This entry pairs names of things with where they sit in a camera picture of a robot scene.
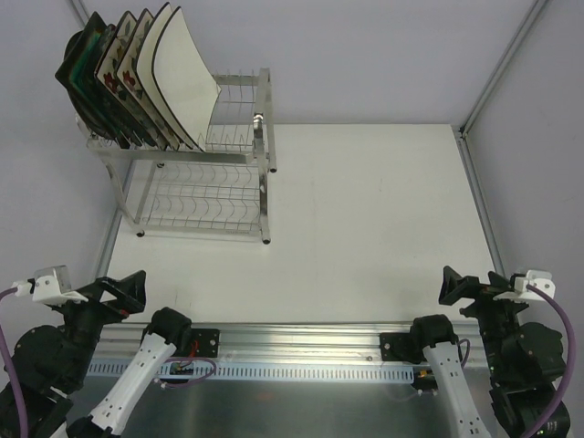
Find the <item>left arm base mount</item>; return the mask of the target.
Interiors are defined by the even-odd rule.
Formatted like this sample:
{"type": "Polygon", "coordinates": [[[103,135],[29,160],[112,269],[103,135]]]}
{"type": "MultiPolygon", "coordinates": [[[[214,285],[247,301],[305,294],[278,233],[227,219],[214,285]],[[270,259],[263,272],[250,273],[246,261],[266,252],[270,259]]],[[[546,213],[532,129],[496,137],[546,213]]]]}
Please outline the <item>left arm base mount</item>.
{"type": "Polygon", "coordinates": [[[217,328],[192,328],[188,356],[215,359],[218,357],[221,331],[217,328]]]}

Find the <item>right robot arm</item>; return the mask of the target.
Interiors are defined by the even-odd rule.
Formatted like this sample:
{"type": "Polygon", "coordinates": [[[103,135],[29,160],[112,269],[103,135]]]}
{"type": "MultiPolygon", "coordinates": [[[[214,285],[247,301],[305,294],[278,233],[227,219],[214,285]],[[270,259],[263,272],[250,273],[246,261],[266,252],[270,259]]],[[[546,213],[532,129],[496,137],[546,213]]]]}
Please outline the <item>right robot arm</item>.
{"type": "MultiPolygon", "coordinates": [[[[476,276],[443,269],[439,302],[478,322],[490,373],[491,406],[510,437],[565,437],[571,420],[563,397],[576,359],[575,332],[555,301],[549,272],[528,270],[505,278],[495,272],[484,284],[476,276]]],[[[409,348],[415,364],[430,365],[453,437],[486,437],[463,375],[458,336],[445,315],[416,318],[409,348]]]]}

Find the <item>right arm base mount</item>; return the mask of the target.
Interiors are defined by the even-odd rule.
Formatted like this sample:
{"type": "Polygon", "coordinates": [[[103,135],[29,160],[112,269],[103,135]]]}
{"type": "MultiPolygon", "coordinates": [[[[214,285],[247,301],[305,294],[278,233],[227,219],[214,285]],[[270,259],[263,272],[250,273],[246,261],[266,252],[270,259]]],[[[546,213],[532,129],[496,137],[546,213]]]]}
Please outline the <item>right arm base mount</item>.
{"type": "Polygon", "coordinates": [[[416,339],[405,332],[382,332],[379,335],[381,360],[384,362],[425,362],[422,348],[416,339]]]}

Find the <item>round silver-rimmed cream plate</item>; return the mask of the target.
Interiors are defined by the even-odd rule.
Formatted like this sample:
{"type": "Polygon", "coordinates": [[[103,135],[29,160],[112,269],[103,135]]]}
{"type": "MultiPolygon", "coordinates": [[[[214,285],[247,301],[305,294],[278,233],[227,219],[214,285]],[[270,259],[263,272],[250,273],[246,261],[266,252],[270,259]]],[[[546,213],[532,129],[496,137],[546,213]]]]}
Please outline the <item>round silver-rimmed cream plate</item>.
{"type": "Polygon", "coordinates": [[[103,130],[103,122],[94,108],[92,74],[88,66],[92,50],[101,34],[102,31],[91,29],[74,34],[68,41],[55,78],[66,89],[75,110],[89,128],[101,137],[114,140],[103,130]]]}

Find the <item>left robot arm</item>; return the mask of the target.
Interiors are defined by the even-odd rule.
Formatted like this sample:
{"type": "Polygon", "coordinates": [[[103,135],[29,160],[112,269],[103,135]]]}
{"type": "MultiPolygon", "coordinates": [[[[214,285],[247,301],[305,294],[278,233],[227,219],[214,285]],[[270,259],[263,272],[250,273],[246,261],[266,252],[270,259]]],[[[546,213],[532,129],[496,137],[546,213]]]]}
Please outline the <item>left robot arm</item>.
{"type": "Polygon", "coordinates": [[[1,343],[8,375],[1,390],[4,437],[120,437],[162,364],[191,347],[192,321],[172,308],[157,310],[113,388],[89,414],[69,422],[71,396],[84,387],[103,329],[145,309],[146,273],[103,276],[78,289],[62,275],[60,266],[40,271],[1,294],[30,296],[63,318],[58,326],[31,328],[12,349],[1,343]]]}

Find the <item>dark square teal-centre plate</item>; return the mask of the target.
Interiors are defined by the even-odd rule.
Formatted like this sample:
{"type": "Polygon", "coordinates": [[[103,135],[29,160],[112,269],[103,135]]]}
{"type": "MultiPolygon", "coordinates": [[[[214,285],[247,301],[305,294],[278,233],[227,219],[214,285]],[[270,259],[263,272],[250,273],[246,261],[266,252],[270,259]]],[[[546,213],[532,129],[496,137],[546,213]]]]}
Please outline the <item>dark square teal-centre plate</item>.
{"type": "Polygon", "coordinates": [[[109,30],[101,16],[94,12],[85,27],[69,40],[55,78],[66,89],[77,114],[93,133],[116,141],[120,147],[129,147],[130,131],[123,121],[114,118],[109,93],[95,78],[109,30]]]}

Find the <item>cream floral square plate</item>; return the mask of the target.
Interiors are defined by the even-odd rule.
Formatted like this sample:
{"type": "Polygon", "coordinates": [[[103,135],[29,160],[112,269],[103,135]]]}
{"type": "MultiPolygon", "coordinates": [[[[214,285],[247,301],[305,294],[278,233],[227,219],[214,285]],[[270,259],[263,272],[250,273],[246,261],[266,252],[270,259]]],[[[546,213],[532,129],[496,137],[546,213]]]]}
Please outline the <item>cream floral square plate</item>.
{"type": "Polygon", "coordinates": [[[110,115],[120,125],[123,136],[136,145],[146,143],[155,146],[158,134],[150,117],[132,95],[135,81],[127,86],[118,75],[136,25],[137,20],[132,12],[126,11],[121,16],[99,60],[95,78],[106,90],[110,115]]]}

